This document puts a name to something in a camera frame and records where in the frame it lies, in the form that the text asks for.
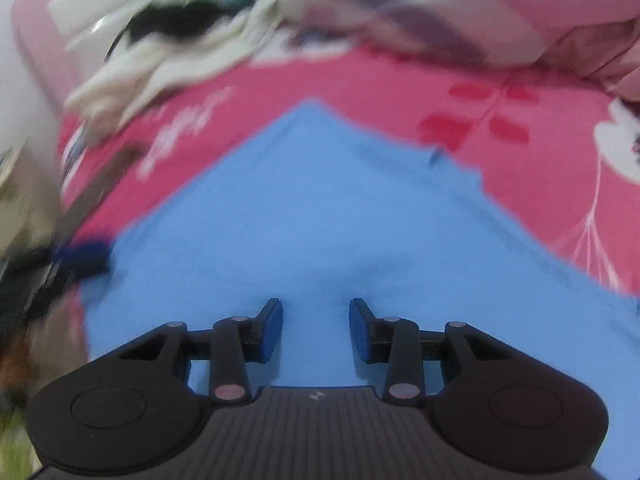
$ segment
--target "pink bedding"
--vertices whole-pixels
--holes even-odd
[[[398,142],[445,146],[551,250],[619,292],[640,292],[636,123],[617,101],[551,70],[473,71],[349,43],[299,48],[286,31],[86,152],[65,181],[66,203],[119,147],[150,147],[81,235],[116,234],[307,98]],[[77,127],[65,119],[61,153]]]

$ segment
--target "brown strap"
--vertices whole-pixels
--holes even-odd
[[[54,234],[55,243],[71,241],[84,221],[100,207],[128,169],[140,160],[146,151],[139,146],[125,146],[110,158],[58,221]]]

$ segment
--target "red leaf print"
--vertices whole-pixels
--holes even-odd
[[[523,103],[539,103],[540,96],[526,86],[509,86],[506,91],[507,99]]]
[[[465,101],[484,101],[491,97],[495,88],[480,83],[459,83],[449,89],[451,97]]]
[[[496,114],[489,120],[489,130],[496,139],[518,144],[529,143],[529,129],[501,115]]]
[[[440,144],[450,152],[456,152],[473,126],[470,119],[436,112],[420,121],[418,131],[424,144]]]

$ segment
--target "black robotic gripper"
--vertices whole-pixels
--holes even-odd
[[[350,305],[361,359],[388,363],[373,388],[265,387],[246,362],[267,362],[282,305],[212,330],[168,323],[62,377],[30,403],[38,480],[597,479],[608,427],[584,384],[462,322],[426,332]],[[208,396],[186,385],[209,360]],[[422,362],[444,388],[426,396]]]

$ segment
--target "white fabric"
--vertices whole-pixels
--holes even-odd
[[[65,107],[87,122],[89,142],[98,141],[120,130],[164,90],[196,84],[249,58],[279,23],[278,0],[256,0],[251,9],[220,20],[197,41],[148,36],[114,55],[72,92]]]

